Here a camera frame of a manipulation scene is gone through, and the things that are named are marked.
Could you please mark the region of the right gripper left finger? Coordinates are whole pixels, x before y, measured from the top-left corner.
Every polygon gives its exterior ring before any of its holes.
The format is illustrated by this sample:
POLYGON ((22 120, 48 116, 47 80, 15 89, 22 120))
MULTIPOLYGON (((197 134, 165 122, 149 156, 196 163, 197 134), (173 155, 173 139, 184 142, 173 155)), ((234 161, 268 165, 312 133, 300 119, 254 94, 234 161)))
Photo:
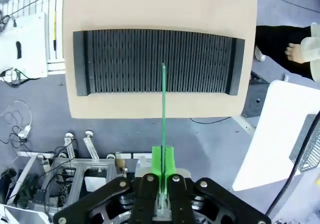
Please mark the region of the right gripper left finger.
POLYGON ((129 224, 151 224, 165 177, 165 147, 152 148, 151 171, 117 177, 53 216, 55 224, 103 224, 130 211, 129 224))

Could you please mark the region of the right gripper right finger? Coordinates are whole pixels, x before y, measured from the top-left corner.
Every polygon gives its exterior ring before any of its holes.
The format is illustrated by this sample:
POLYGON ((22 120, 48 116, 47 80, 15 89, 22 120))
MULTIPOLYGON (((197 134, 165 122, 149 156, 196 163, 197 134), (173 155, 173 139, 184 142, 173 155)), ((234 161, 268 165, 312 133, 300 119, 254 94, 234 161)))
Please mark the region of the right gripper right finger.
POLYGON ((194 182, 176 171, 174 149, 164 147, 164 180, 174 224, 270 224, 270 218, 210 178, 194 182))

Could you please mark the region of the person's right hand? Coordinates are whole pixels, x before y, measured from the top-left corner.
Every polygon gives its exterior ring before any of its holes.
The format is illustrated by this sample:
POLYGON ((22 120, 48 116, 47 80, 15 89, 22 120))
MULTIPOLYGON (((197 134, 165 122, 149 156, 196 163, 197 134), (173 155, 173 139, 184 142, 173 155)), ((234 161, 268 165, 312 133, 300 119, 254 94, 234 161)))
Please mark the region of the person's right hand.
POLYGON ((286 47, 285 54, 289 61, 292 61, 298 64, 304 63, 300 44, 289 43, 288 46, 286 47))

